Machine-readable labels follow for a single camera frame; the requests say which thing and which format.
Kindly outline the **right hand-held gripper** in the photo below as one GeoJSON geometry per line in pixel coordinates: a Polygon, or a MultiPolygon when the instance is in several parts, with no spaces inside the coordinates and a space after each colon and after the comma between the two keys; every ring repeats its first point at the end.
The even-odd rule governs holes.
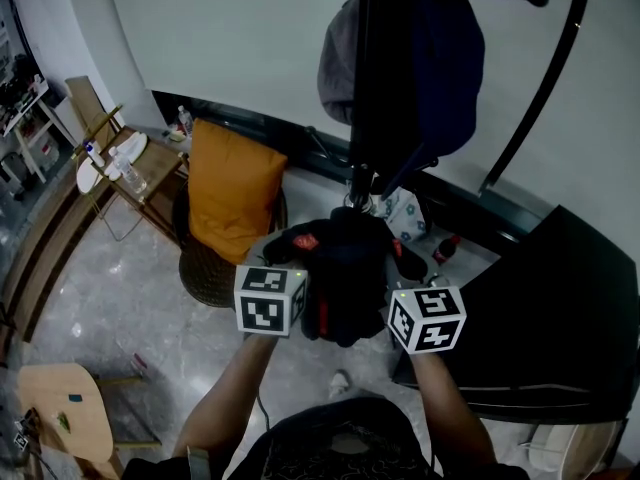
{"type": "Polygon", "coordinates": [[[392,256],[385,261],[388,303],[386,325],[409,355],[443,352],[455,347],[466,321],[460,289],[427,258],[426,276],[404,276],[392,256]]]}

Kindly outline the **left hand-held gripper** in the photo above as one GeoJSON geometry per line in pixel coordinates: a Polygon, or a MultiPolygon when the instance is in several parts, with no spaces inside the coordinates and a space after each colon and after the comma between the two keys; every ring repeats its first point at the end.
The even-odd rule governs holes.
{"type": "Polygon", "coordinates": [[[270,234],[261,239],[250,249],[246,261],[236,267],[234,310],[241,332],[288,337],[304,311],[308,272],[298,261],[275,265],[264,254],[279,237],[270,234]]]}

